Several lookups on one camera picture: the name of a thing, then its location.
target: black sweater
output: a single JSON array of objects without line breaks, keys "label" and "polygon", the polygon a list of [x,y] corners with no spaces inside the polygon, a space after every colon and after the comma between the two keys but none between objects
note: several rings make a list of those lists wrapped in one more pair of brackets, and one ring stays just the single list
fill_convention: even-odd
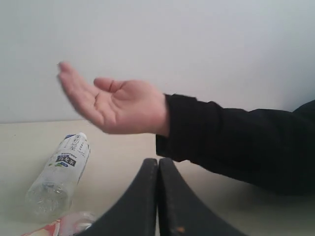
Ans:
[{"label": "black sweater", "polygon": [[157,154],[280,194],[315,192],[315,101],[294,112],[224,109],[166,96],[170,133]]}]

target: human hand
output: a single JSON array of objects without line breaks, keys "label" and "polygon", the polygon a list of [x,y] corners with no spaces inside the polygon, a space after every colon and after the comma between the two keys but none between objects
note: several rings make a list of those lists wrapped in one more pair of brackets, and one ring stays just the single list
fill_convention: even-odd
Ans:
[{"label": "human hand", "polygon": [[168,136],[165,95],[144,81],[96,78],[89,85],[69,63],[59,63],[61,85],[74,109],[109,134]]}]

